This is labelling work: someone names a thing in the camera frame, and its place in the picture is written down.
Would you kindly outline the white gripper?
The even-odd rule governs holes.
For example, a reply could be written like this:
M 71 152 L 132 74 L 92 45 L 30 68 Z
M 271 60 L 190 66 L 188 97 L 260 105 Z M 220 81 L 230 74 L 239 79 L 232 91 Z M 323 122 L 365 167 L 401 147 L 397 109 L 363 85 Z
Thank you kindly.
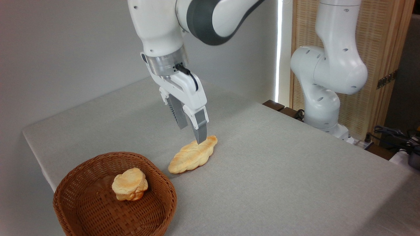
M 193 73 L 186 75 L 183 72 L 176 72 L 171 76 L 155 75 L 152 72 L 152 61 L 143 52 L 141 56 L 153 81 L 160 86 L 162 100 L 169 106 L 179 128 L 184 129 L 188 125 L 185 113 L 190 119 L 197 143 L 204 142 L 207 138 L 209 118 L 206 109 L 207 98 L 199 79 L 193 79 Z

